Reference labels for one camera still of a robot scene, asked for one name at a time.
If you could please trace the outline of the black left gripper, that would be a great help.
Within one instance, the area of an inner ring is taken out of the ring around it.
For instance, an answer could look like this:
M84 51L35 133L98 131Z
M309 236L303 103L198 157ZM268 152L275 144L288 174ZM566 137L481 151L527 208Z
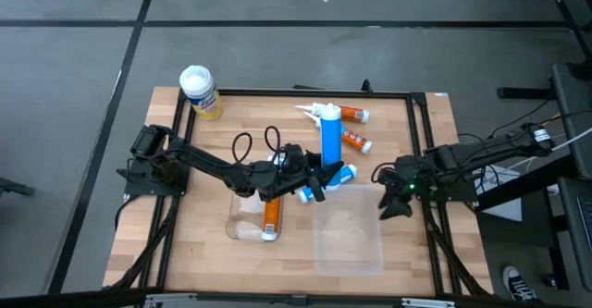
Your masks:
M342 161L323 166L322 156L287 143L269 160L256 162L256 192L263 202L307 188L317 202L326 197L322 185L339 185Z

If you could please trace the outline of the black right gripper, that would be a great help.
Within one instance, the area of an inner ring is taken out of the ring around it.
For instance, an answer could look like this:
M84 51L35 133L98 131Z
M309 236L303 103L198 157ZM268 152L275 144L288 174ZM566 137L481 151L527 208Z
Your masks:
M382 220L397 216L411 217L413 210L408 202L426 197L434 186L433 167L422 157L404 155L394 162L377 168L376 182L385 187L378 208Z

